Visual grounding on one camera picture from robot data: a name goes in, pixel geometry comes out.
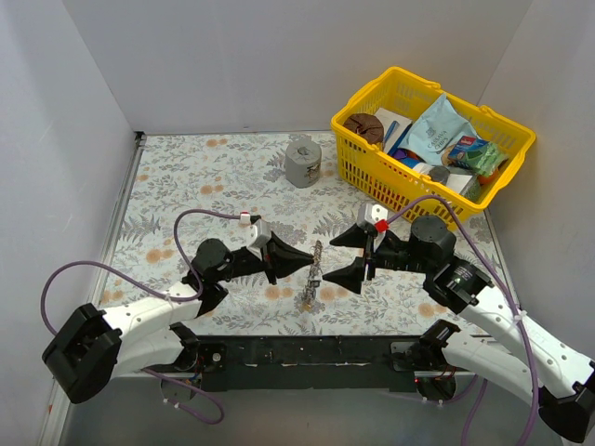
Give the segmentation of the grey lid can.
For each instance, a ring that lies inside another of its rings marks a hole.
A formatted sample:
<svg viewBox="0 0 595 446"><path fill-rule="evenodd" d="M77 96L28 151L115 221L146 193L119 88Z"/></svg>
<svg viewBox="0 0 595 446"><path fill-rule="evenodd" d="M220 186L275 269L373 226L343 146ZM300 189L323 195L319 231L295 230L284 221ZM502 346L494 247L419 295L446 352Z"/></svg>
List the grey lid can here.
<svg viewBox="0 0 595 446"><path fill-rule="evenodd" d="M433 182L446 186L450 177L450 170L443 165L436 165L428 172L428 176Z"/></svg>

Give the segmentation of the floral table mat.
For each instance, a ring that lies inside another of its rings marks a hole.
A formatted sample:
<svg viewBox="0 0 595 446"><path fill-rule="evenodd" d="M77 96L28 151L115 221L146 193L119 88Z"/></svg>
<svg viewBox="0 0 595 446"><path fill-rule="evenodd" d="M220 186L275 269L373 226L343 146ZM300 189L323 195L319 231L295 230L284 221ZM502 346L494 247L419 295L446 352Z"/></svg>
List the floral table mat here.
<svg viewBox="0 0 595 446"><path fill-rule="evenodd" d="M367 196L339 176L334 136L310 139L322 149L321 175L298 189L284 175L293 134L147 138L99 305L129 304L177 282L205 239L244 246L248 229L235 220L243 211L300 250L320 240L322 271L349 265L356 251L329 242L356 220ZM321 282L311 310L301 306L307 279L302 269L276 284L262 274L228 282L224 301L190 326L201 335L419 335L453 319L417 274L381 270L358 295Z"/></svg>

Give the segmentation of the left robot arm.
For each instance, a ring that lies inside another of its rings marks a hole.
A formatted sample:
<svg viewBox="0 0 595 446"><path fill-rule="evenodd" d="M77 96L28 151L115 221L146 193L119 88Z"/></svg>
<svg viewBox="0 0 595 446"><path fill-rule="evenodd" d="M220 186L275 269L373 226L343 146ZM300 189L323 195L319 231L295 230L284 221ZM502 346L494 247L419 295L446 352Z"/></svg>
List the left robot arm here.
<svg viewBox="0 0 595 446"><path fill-rule="evenodd" d="M70 402L95 397L115 377L164 366L199 369L205 355L187 322L212 311L227 296L222 287L237 277L264 273L276 283L311 265L313 256L283 242L275 233L252 233L248 246L230 250L219 239L198 246L192 270L163 297L100 310L77 308L42 355Z"/></svg>

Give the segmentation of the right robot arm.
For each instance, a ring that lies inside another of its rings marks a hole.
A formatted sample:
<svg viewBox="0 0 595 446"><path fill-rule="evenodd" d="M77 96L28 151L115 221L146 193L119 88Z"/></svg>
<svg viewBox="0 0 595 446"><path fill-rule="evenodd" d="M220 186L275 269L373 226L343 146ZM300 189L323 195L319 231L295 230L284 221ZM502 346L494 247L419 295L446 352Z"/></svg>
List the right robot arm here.
<svg viewBox="0 0 595 446"><path fill-rule="evenodd" d="M384 220L359 222L332 240L361 256L323 278L358 294L377 269L424 275L424 291L487 332L493 348L444 320L432 324L402 357L416 367L462 368L503 387L530 405L559 436L583 442L594 427L594 360L563 343L508 302L491 278L456 256L456 236L436 216L414 220L407 240Z"/></svg>

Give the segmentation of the green sponge pack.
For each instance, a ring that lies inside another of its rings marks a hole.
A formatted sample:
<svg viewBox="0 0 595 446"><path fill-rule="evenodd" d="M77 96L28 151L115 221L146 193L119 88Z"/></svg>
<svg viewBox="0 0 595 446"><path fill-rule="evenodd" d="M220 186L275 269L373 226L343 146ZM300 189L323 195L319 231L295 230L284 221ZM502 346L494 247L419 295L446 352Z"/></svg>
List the green sponge pack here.
<svg viewBox="0 0 595 446"><path fill-rule="evenodd" d="M469 136L448 146L442 155L445 165L467 169L482 177L493 175L507 159L508 155L494 142Z"/></svg>

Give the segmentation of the white box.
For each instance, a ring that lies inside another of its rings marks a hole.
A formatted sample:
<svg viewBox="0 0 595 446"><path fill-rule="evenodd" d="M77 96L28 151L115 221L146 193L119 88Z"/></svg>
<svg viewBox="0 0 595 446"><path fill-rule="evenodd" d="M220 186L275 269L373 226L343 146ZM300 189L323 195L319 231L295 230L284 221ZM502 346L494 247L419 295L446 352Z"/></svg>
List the white box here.
<svg viewBox="0 0 595 446"><path fill-rule="evenodd" d="M384 108L379 108L375 116L384 129L383 152L390 154L399 148L413 121Z"/></svg>

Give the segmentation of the orange fruit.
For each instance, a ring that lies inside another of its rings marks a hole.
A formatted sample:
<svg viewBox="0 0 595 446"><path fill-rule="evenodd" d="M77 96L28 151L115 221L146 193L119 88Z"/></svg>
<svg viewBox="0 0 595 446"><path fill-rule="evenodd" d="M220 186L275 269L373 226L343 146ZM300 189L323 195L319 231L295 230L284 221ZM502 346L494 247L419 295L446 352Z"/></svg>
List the orange fruit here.
<svg viewBox="0 0 595 446"><path fill-rule="evenodd" d="M478 176L478 182L481 186L488 185L493 182L499 175L499 170L495 169L490 176Z"/></svg>

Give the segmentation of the brown round item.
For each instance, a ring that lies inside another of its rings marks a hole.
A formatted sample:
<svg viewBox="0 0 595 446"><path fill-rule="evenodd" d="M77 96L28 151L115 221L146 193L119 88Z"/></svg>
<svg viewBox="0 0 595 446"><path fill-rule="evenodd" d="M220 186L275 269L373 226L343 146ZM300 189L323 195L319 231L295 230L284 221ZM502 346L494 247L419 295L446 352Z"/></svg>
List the brown round item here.
<svg viewBox="0 0 595 446"><path fill-rule="evenodd" d="M354 113L347 118L343 126L369 144L378 144L384 140L384 126L373 114Z"/></svg>

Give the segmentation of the yellow plastic basket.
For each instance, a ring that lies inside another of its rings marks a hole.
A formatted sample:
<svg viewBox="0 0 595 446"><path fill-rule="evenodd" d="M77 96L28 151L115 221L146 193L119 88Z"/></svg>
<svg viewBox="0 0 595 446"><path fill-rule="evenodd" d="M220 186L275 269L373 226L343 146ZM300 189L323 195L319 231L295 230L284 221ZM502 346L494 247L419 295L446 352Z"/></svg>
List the yellow plastic basket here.
<svg viewBox="0 0 595 446"><path fill-rule="evenodd" d="M481 138L496 143L509 156L498 176L482 187L476 203L415 172L390 157L378 144L368 143L344 126L354 113L372 114L380 108L416 119L442 94ZM362 86L333 116L331 128L336 135L338 172L345 181L394 212L421 196L439 196L462 222L484 211L498 192L508 186L536 142L536 133L528 127L486 105L477 106L459 98L443 90L439 83L401 67L390 67Z"/></svg>

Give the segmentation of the grey toilet paper roll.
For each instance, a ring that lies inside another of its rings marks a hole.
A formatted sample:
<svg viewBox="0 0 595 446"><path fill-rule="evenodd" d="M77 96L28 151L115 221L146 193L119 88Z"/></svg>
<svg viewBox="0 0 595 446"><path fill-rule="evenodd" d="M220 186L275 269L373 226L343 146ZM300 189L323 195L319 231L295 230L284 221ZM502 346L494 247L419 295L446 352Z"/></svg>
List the grey toilet paper roll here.
<svg viewBox="0 0 595 446"><path fill-rule="evenodd" d="M284 171L286 179L296 188L314 185L321 175L322 149L311 139L292 141L285 150Z"/></svg>

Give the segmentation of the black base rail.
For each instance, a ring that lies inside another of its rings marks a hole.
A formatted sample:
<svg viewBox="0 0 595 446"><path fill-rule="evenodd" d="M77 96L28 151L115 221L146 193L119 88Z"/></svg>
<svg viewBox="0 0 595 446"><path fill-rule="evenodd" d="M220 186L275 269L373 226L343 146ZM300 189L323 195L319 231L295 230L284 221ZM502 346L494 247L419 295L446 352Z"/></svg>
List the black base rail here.
<svg viewBox="0 0 595 446"><path fill-rule="evenodd" d="M450 400L471 374L425 355L410 335L200 336L152 370L188 374L207 392L386 389Z"/></svg>

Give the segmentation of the light blue chips bag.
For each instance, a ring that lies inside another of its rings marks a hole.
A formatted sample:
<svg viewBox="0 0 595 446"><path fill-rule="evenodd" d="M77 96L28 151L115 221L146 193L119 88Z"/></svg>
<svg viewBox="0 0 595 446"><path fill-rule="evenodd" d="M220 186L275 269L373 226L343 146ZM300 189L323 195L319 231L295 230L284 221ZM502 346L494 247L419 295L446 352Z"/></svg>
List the light blue chips bag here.
<svg viewBox="0 0 595 446"><path fill-rule="evenodd" d="M446 149L463 137L479 135L459 115L442 93L411 125L400 148L412 152L426 164L440 165Z"/></svg>

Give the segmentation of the silver keyring with keys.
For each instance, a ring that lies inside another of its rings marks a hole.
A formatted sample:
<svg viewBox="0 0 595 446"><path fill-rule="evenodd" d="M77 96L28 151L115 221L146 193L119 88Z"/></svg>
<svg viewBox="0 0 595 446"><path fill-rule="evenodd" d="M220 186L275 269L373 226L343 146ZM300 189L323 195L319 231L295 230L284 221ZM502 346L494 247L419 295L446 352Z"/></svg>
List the silver keyring with keys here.
<svg viewBox="0 0 595 446"><path fill-rule="evenodd" d="M321 283L322 270L320 267L323 252L323 244L317 240L313 246L312 264L310 265L308 279L304 287L301 306L304 310L311 310L317 294L317 289Z"/></svg>

